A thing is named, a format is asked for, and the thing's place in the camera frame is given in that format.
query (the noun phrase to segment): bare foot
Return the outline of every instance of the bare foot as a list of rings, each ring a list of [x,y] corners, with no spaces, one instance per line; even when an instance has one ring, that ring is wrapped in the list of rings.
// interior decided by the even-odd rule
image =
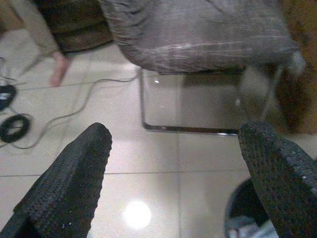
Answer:
[[[61,53],[61,52],[54,52],[52,54],[53,58],[56,61],[54,73],[51,77],[51,86],[58,87],[62,82],[66,71],[69,66],[69,60]]]

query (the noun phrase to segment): grout line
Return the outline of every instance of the grout line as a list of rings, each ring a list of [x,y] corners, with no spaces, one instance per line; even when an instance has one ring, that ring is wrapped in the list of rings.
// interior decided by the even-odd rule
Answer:
[[[193,173],[221,173],[221,172],[247,172],[248,170],[215,170],[215,171],[171,171],[171,172],[139,172],[139,173],[104,173],[104,175],[163,175],[163,174],[193,174]],[[41,175],[2,175],[5,177],[34,177]]]
[[[129,77],[129,78],[116,78],[116,80],[129,80],[135,77]],[[70,84],[65,84],[65,85],[60,85],[59,87],[57,87],[57,89],[59,88],[63,88],[63,87],[69,87],[69,86],[76,86],[76,85],[85,85],[85,84],[93,84],[95,81],[100,80],[100,79],[96,79],[94,81],[91,82],[81,82],[81,83],[70,83]],[[52,89],[56,89],[56,87],[52,87],[52,86],[45,86],[45,87],[39,87],[39,88],[24,88],[24,89],[18,89],[19,91],[28,91],[28,90],[37,90],[37,89],[48,89],[48,88],[52,88]]]
[[[81,83],[83,82],[84,79],[86,79],[88,72],[90,71],[90,68],[91,68],[91,65],[93,62],[93,58],[94,58],[94,54],[93,54],[93,52],[91,52],[91,55],[89,56],[89,59],[88,59],[88,64],[86,65],[86,68],[85,68],[85,73],[83,74],[83,76],[80,80]]]
[[[180,169],[180,149],[179,134],[176,135],[176,156],[177,169]],[[182,238],[182,191],[181,191],[181,173],[177,173],[177,209],[178,209],[178,237]]]

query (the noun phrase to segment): tiled floor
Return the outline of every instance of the tiled floor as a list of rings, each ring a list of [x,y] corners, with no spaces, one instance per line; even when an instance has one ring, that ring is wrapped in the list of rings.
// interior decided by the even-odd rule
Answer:
[[[19,69],[22,66],[17,64],[30,64],[36,48],[29,44],[21,51],[18,46],[23,44],[18,37],[27,39],[27,34],[11,34],[17,42],[10,41],[10,35],[4,37],[0,56],[3,52],[10,59],[6,67]],[[21,52],[32,52],[32,57],[24,56],[25,61],[18,62],[14,57]],[[125,80],[138,72],[138,67],[126,60],[114,44],[72,54],[70,58],[71,67],[59,88],[48,84],[52,59],[40,61],[20,76],[15,71],[13,76],[24,84],[17,86],[19,94],[13,107],[34,117],[31,131],[18,145],[31,145],[47,121],[79,109],[96,79]],[[223,237],[222,221],[229,195],[249,177],[237,137],[148,132],[142,128],[140,110],[139,79],[100,83],[84,111],[56,123],[36,147],[0,148],[0,229],[13,207],[65,145],[90,124],[100,122],[110,130],[113,144],[88,237]],[[5,111],[0,121],[9,115]],[[291,138],[311,156],[317,155],[316,136]],[[129,214],[129,207],[135,204],[144,214],[139,223]]]

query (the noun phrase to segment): gray fabric seat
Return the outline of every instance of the gray fabric seat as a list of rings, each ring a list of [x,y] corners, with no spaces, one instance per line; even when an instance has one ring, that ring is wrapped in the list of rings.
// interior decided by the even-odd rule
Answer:
[[[100,0],[114,40],[159,73],[281,63],[298,49],[277,0]]]

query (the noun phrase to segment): cable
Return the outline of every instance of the cable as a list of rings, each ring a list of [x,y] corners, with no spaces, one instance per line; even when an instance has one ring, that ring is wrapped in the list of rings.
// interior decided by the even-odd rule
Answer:
[[[6,119],[0,126],[0,138],[3,142],[12,143],[24,137],[30,128],[30,120],[21,115]]]
[[[107,82],[107,81],[128,83],[128,82],[132,82],[132,81],[135,80],[136,78],[137,78],[137,77],[134,77],[134,78],[131,78],[131,79],[129,79],[129,80],[118,80],[118,79],[107,79],[107,78],[105,78],[105,79],[99,79],[99,80],[93,82],[93,84],[90,86],[90,88],[89,88],[89,90],[88,90],[88,93],[87,93],[87,95],[86,95],[86,98],[85,98],[85,101],[84,101],[83,105],[82,105],[77,111],[75,111],[75,112],[73,112],[73,113],[70,113],[70,114],[67,114],[67,115],[64,115],[64,116],[60,116],[60,117],[53,118],[53,119],[51,119],[50,121],[48,121],[48,122],[45,124],[45,126],[43,127],[43,129],[42,129],[42,131],[41,131],[41,133],[40,133],[38,139],[37,139],[32,145],[27,146],[27,147],[20,147],[20,146],[17,146],[17,145],[15,145],[15,144],[13,144],[13,143],[10,143],[10,145],[11,145],[12,147],[14,147],[14,148],[21,149],[21,150],[31,149],[31,148],[35,147],[35,146],[41,141],[41,139],[43,138],[43,136],[45,135],[45,133],[49,131],[49,129],[50,129],[49,126],[50,126],[54,121],[60,120],[60,119],[63,119],[63,118],[68,118],[68,117],[74,116],[74,115],[76,115],[76,114],[78,114],[78,113],[80,113],[80,112],[82,112],[82,111],[84,110],[84,108],[86,107],[86,105],[87,105],[87,103],[88,103],[88,101],[89,101],[89,99],[90,99],[90,97],[91,97],[91,92],[92,92],[93,88],[94,88],[98,83]]]
[[[2,74],[2,67],[3,65],[5,64],[5,59],[3,57],[0,57],[0,60],[1,60],[1,63],[0,63],[0,78],[2,79],[5,79],[5,80],[12,80],[12,81],[17,81],[16,79],[14,78],[9,78],[9,77],[5,77],[3,76]],[[137,77],[133,77],[129,80],[118,80],[118,79],[107,79],[107,78],[104,78],[104,79],[99,79],[99,80],[96,80],[92,83],[92,85],[90,86],[89,90],[88,90],[88,93],[86,95],[86,98],[85,98],[85,101],[83,103],[83,105],[75,112],[73,113],[70,113],[70,114],[67,114],[67,115],[64,115],[64,116],[60,116],[60,117],[56,117],[56,118],[53,118],[51,119],[50,121],[48,121],[43,129],[41,130],[40,132],[40,135],[38,137],[38,139],[30,146],[27,146],[27,147],[20,147],[20,146],[17,146],[15,145],[14,143],[6,143],[4,145],[1,145],[0,148],[6,146],[6,145],[11,145],[12,147],[14,148],[17,148],[17,149],[21,149],[21,150],[25,150],[25,149],[31,149],[33,147],[35,147],[37,144],[39,144],[39,142],[42,140],[42,138],[44,137],[45,133],[47,133],[49,130],[50,130],[50,125],[54,122],[54,121],[57,121],[57,120],[60,120],[60,119],[64,119],[64,118],[68,118],[68,117],[71,117],[71,116],[74,116],[80,112],[82,112],[84,110],[84,108],[86,107],[90,97],[91,97],[91,92],[93,90],[93,88],[98,84],[98,83],[101,83],[101,82],[107,82],[107,81],[112,81],[112,82],[123,82],[123,83],[127,83],[127,82],[132,82],[133,80],[135,80]],[[15,109],[13,109],[12,107],[9,107],[9,109],[16,115],[21,115],[21,116],[27,116],[29,117],[29,121],[31,123],[31,121],[33,120],[33,117],[30,115],[30,114],[19,114]]]

